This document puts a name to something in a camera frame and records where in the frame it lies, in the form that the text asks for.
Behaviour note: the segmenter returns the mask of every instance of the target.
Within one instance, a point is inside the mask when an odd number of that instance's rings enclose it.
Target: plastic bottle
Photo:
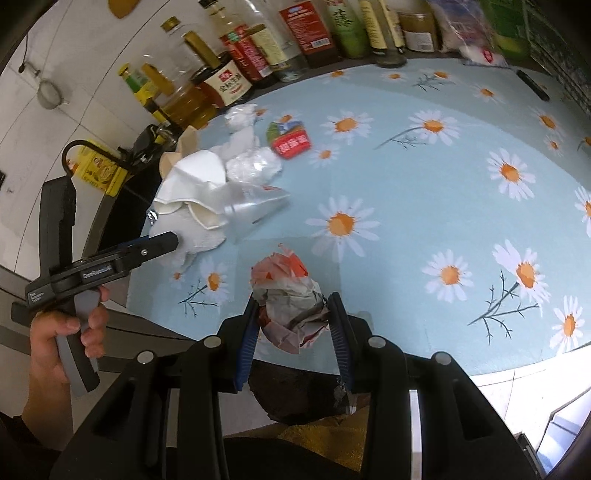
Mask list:
[[[383,68],[404,65],[406,58],[399,52],[402,48],[399,45],[404,44],[404,39],[401,38],[400,25],[396,26],[392,21],[394,9],[389,9],[384,0],[359,0],[359,6],[376,65]]]
[[[258,88],[265,88],[277,82],[272,75],[265,57],[248,36],[248,26],[234,12],[226,9],[219,0],[199,0],[199,4],[209,14],[216,32],[239,65],[248,80]]]
[[[323,67],[340,60],[335,42],[310,0],[279,0],[272,1],[272,4],[277,5],[281,18],[293,33],[311,68]]]
[[[369,54],[368,36],[348,0],[324,0],[324,4],[341,52],[349,59],[366,57]]]

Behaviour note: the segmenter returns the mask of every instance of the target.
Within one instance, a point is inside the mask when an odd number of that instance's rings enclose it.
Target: sauce bottle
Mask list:
[[[266,88],[277,82],[273,71],[248,36],[244,20],[238,15],[227,11],[219,0],[199,0],[199,4],[207,11],[215,26],[220,40],[240,66],[244,75],[257,88]]]
[[[339,51],[310,0],[299,3],[287,0],[287,5],[279,13],[311,68],[323,67],[340,60]]]
[[[212,99],[218,110],[224,112],[252,96],[254,86],[244,77],[228,52],[215,55],[194,31],[185,33],[183,38],[185,45],[205,64],[205,68],[191,77],[191,82]]]

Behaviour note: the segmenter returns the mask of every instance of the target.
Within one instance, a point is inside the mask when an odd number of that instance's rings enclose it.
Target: table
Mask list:
[[[273,185],[288,208],[182,275],[158,261],[131,276],[128,309],[194,339],[243,312],[250,268],[295,250],[325,295],[403,351],[447,351],[469,375],[538,362],[590,339],[591,125],[549,76],[417,59],[338,70],[257,99],[301,119],[313,149]],[[223,118],[203,148],[227,141]],[[193,300],[186,301],[195,292]],[[337,372],[330,335],[290,355],[262,338],[255,357]]]

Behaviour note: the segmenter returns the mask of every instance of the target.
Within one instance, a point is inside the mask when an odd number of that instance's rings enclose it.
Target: red label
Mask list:
[[[281,10],[280,14],[304,53],[310,54],[334,47],[330,34],[312,2],[302,2]]]
[[[272,70],[254,42],[245,34],[246,26],[241,25],[220,39],[230,54],[242,68],[247,78],[253,82],[268,77]]]
[[[271,143],[271,148],[280,157],[290,159],[308,150],[312,144],[305,130],[296,130],[294,132],[282,135]]]

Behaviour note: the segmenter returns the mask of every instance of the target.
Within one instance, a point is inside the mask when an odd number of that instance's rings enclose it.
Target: crumpled paper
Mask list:
[[[292,250],[265,257],[251,271],[252,296],[261,306],[259,324],[267,339],[288,353],[310,347],[328,325],[320,286]]]

